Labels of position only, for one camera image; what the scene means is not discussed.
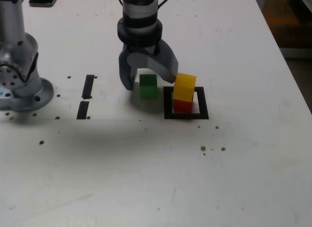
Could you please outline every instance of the black square outline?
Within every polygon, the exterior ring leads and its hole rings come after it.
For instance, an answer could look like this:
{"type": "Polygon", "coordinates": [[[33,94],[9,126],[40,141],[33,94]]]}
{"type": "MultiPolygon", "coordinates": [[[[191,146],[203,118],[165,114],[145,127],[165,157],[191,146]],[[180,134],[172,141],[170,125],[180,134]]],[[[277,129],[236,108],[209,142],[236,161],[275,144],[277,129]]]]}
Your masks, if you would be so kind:
{"type": "Polygon", "coordinates": [[[173,91],[173,86],[164,87],[164,115],[166,120],[209,120],[204,87],[195,87],[200,113],[194,114],[172,113],[171,93],[173,91]]]}

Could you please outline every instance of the toy block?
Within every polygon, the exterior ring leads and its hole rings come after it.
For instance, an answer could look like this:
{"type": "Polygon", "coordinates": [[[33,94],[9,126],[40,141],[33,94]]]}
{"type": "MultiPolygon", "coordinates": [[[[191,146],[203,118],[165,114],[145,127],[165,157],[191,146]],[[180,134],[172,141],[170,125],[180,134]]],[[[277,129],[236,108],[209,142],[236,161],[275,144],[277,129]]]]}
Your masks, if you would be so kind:
{"type": "Polygon", "coordinates": [[[196,76],[178,73],[174,85],[174,100],[192,102],[196,76]]]}
{"type": "Polygon", "coordinates": [[[156,99],[158,97],[157,75],[140,75],[140,98],[143,100],[156,99]]]}
{"type": "Polygon", "coordinates": [[[193,99],[191,102],[174,100],[174,112],[183,112],[191,114],[193,109],[193,99]]]}

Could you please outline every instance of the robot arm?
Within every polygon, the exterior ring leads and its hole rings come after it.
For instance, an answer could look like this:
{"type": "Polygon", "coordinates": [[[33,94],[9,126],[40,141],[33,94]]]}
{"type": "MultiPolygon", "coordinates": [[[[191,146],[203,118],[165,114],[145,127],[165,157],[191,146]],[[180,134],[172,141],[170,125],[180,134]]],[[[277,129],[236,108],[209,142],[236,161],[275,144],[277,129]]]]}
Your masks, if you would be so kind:
{"type": "Polygon", "coordinates": [[[38,44],[25,33],[21,0],[0,0],[0,109],[37,110],[53,97],[52,84],[39,77],[38,44]]]}
{"type": "Polygon", "coordinates": [[[158,0],[123,0],[123,17],[117,31],[124,43],[119,56],[119,75],[128,90],[133,83],[138,68],[149,68],[160,77],[173,83],[176,80],[178,62],[162,39],[162,24],[157,19],[158,0]]]}

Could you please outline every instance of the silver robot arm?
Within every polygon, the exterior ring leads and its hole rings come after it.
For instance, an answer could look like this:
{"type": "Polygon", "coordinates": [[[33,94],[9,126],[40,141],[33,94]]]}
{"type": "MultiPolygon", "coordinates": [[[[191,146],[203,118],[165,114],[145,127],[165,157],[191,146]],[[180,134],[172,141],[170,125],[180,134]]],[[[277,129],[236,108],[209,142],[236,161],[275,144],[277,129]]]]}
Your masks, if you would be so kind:
{"type": "Polygon", "coordinates": [[[21,0],[0,0],[0,110],[28,112],[50,102],[52,84],[39,77],[38,44],[25,33],[21,0]]]}

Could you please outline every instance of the white table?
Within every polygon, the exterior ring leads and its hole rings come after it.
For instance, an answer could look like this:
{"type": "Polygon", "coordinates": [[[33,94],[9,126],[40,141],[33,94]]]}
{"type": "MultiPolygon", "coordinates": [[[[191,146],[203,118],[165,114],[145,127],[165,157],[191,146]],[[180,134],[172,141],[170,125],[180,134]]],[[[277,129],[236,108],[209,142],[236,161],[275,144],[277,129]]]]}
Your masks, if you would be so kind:
{"type": "Polygon", "coordinates": [[[312,117],[255,0],[159,11],[179,71],[205,89],[201,121],[130,98],[118,0],[27,2],[39,73],[61,97],[35,117],[1,114],[1,227],[311,226],[312,117]],[[87,74],[98,76],[91,119],[76,120],[87,74]]]}

